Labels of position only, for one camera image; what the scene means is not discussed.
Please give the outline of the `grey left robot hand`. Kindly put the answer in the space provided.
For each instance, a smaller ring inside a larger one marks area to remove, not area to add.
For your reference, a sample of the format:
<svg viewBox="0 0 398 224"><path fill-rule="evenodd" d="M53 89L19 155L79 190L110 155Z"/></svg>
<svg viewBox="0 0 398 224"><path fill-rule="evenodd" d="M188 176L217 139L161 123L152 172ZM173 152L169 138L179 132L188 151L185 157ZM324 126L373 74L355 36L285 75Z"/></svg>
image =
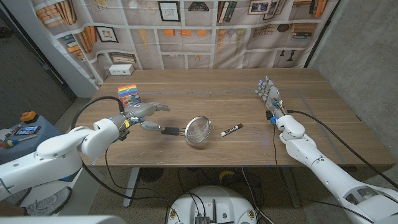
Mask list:
<svg viewBox="0 0 398 224"><path fill-rule="evenodd" d="M165 129L164 126L144 119L152 116L156 111L170 111L170 108L158 102L137 103L127 107L124 110L124 116L134 124L139 123L142 129L161 132Z"/></svg>

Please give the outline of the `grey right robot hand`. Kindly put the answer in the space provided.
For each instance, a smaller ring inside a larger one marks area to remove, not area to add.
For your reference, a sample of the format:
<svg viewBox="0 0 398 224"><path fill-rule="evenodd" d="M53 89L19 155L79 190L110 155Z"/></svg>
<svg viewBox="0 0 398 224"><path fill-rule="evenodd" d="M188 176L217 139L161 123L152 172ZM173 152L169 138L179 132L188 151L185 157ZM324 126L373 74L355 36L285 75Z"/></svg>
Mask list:
<svg viewBox="0 0 398 224"><path fill-rule="evenodd" d="M269 78L260 80L255 93L265 103L268 111L276 118L285 116L286 112L283 109L283 101L279 93L279 89L274 85L274 82Z"/></svg>

